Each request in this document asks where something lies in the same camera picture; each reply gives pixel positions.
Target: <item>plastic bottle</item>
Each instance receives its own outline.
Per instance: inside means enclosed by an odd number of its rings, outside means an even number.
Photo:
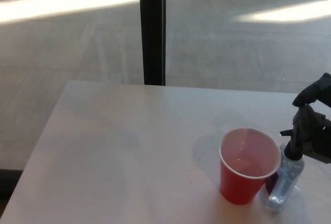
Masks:
[[[305,166],[301,153],[290,152],[290,143],[282,144],[280,151],[280,167],[266,180],[261,190],[262,202],[274,212],[282,210]]]

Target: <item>floor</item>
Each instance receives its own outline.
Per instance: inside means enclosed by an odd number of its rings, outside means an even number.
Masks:
[[[331,69],[330,5],[168,0],[167,85],[297,93]],[[140,31],[138,0],[0,0],[0,168],[24,169],[68,80],[142,84]]]

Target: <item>table surface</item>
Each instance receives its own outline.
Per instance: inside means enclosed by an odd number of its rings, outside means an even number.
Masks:
[[[0,224],[328,223],[331,166],[305,157],[278,215],[219,193],[218,145],[236,127],[287,139],[294,94],[69,82]],[[321,103],[317,111],[331,116]]]

